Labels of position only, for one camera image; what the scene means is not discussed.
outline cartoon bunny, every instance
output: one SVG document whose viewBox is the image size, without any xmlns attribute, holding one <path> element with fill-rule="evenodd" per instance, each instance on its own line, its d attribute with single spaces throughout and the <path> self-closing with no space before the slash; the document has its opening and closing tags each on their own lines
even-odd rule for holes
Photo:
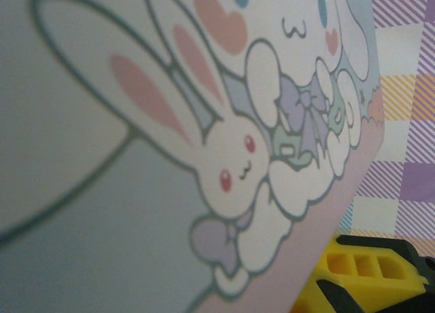
<svg viewBox="0 0 435 313">
<path fill-rule="evenodd" d="M 207 203 L 219 218 L 207 216 L 196 223 L 192 247 L 215 263 L 220 289 L 235 295 L 246 285 L 249 272 L 270 264 L 291 222 L 271 199 L 263 180 L 269 163 L 264 136 L 252 120 L 232 110 L 205 40 L 175 0 L 148 1 L 168 51 L 219 116 L 196 151 L 204 154 L 195 155 L 198 162 L 193 164 Z"/>
<path fill-rule="evenodd" d="M 169 64 L 97 3 L 38 0 L 34 8 L 40 33 L 91 94 L 132 133 L 194 173 L 210 213 L 193 223 L 192 249 L 210 264 L 220 291 L 238 295 L 252 273 L 272 262 L 292 223 L 271 198 L 264 135 L 251 118 L 233 110 L 197 25 L 174 0 L 152 3 L 158 32 L 171 54 Z M 59 10 L 78 22 L 73 39 L 53 14 Z M 213 112 L 206 130 L 173 80 L 174 70 Z"/>
<path fill-rule="evenodd" d="M 321 146 L 319 135 L 316 145 L 311 145 L 311 152 L 319 154 L 315 160 L 297 171 L 284 160 L 271 163 L 277 203 L 291 216 L 302 216 L 307 202 L 319 199 L 334 176 L 342 176 L 350 146 L 357 146 L 360 140 L 360 105 L 354 83 L 344 70 L 338 73 L 337 90 L 332 80 L 344 52 L 359 79 L 365 80 L 368 74 L 366 38 L 347 0 L 181 2 L 207 32 L 219 62 L 246 78 L 256 112 L 269 129 L 285 120 L 277 105 L 285 91 L 285 79 L 291 80 L 287 84 L 303 87 L 316 79 L 328 108 L 335 110 L 343 104 L 330 117 L 330 124 L 340 126 L 338 131 L 327 134 L 325 146 Z"/>
</svg>

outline white paw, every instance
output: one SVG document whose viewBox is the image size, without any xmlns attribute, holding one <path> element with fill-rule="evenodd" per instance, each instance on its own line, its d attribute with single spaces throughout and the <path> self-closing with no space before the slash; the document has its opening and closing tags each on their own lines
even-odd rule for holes
<svg viewBox="0 0 435 313">
<path fill-rule="evenodd" d="M 254 206 L 249 228 L 237 240 L 243 266 L 252 272 L 262 271 L 272 262 L 281 239 L 288 235 L 292 222 L 270 200 L 270 188 L 263 183 Z"/>
<path fill-rule="evenodd" d="M 269 179 L 272 190 L 278 205 L 291 216 L 302 216 L 307 210 L 308 201 L 320 198 L 334 177 L 328 153 L 323 155 L 320 146 L 317 149 L 319 166 L 315 159 L 300 171 L 283 161 L 271 163 Z"/>
<path fill-rule="evenodd" d="M 268 127 L 277 124 L 275 100 L 279 97 L 279 64 L 272 48 L 263 42 L 247 54 L 246 79 L 254 109 Z"/>
<path fill-rule="evenodd" d="M 339 73 L 337 83 L 346 106 L 349 141 L 352 146 L 357 146 L 361 137 L 361 111 L 355 84 L 346 71 Z"/>
<path fill-rule="evenodd" d="M 340 177 L 345 170 L 345 162 L 349 155 L 349 127 L 345 123 L 340 135 L 330 131 L 326 140 L 329 157 L 335 176 Z"/>
<path fill-rule="evenodd" d="M 221 267 L 216 267 L 214 274 L 217 286 L 221 292 L 228 296 L 238 295 L 249 282 L 249 274 L 242 267 L 237 270 L 232 278 L 229 278 Z"/>
<path fill-rule="evenodd" d="M 320 88 L 326 98 L 329 100 L 329 104 L 332 105 L 334 102 L 334 89 L 332 87 L 330 72 L 325 63 L 320 59 L 317 60 L 315 66 Z"/>
</svg>

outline pink cheek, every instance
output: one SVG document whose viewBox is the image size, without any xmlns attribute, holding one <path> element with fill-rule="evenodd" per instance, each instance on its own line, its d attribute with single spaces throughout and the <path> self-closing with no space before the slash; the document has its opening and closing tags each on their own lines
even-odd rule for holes
<svg viewBox="0 0 435 313">
<path fill-rule="evenodd" d="M 254 153 L 256 151 L 256 143 L 255 143 L 254 139 L 252 138 L 252 136 L 247 135 L 245 137 L 245 147 L 246 147 L 246 150 L 250 153 Z"/>
<path fill-rule="evenodd" d="M 205 29 L 225 51 L 236 55 L 247 44 L 247 27 L 238 12 L 226 13 L 218 0 L 194 0 L 196 13 Z"/>
<path fill-rule="evenodd" d="M 230 172 L 227 169 L 222 170 L 222 172 L 220 174 L 220 186 L 225 193 L 228 193 L 231 191 L 232 177 L 231 177 Z"/>
<path fill-rule="evenodd" d="M 339 43 L 338 32 L 336 29 L 333 29 L 331 33 L 329 31 L 326 31 L 325 42 L 328 47 L 329 53 L 334 56 L 337 53 Z"/>
</svg>

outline purple plaid pattern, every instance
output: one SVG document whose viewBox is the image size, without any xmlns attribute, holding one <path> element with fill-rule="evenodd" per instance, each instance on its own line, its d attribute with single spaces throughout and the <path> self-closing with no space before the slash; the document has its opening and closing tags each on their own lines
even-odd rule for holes
<svg viewBox="0 0 435 313">
<path fill-rule="evenodd" d="M 380 31 L 384 28 L 399 31 L 404 25 L 422 24 L 418 66 L 413 75 L 403 75 L 415 79 L 411 114 L 405 116 L 409 121 L 408 133 L 397 135 L 406 137 L 406 143 L 400 142 L 406 144 L 406 155 L 403 162 L 385 160 L 384 155 L 382 161 L 372 163 L 339 231 L 343 232 L 350 221 L 344 233 L 406 239 L 421 255 L 435 257 L 435 0 L 372 2 L 375 26 Z M 394 76 L 382 78 L 388 81 Z M 398 105 L 411 105 L 410 94 L 395 94 L 395 98 L 402 99 Z M 398 123 L 398 119 L 385 121 L 385 124 Z M 365 209 L 368 198 L 372 204 L 370 209 Z M 379 225 L 374 230 L 373 218 L 383 220 L 379 215 L 392 222 L 395 218 L 395 227 Z M 352 225 L 353 220 L 358 222 L 357 229 Z M 362 229 L 364 220 L 367 227 Z"/>
</svg>

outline purple bow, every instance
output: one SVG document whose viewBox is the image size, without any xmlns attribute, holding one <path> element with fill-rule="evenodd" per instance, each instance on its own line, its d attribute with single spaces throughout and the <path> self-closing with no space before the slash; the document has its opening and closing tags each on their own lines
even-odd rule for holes
<svg viewBox="0 0 435 313">
<path fill-rule="evenodd" d="M 205 218 L 193 227 L 192 247 L 195 253 L 209 263 L 220 264 L 231 276 L 236 272 L 237 235 L 246 230 L 252 220 L 252 210 L 244 214 L 235 223 L 226 223 L 218 218 Z"/>
<path fill-rule="evenodd" d="M 302 93 L 299 93 L 293 81 L 282 76 L 279 103 L 292 130 L 302 133 L 299 153 L 309 151 L 318 160 L 317 140 L 324 151 L 329 128 L 321 116 L 326 112 L 326 100 L 317 76 L 314 75 L 311 80 L 310 91 Z"/>
</svg>

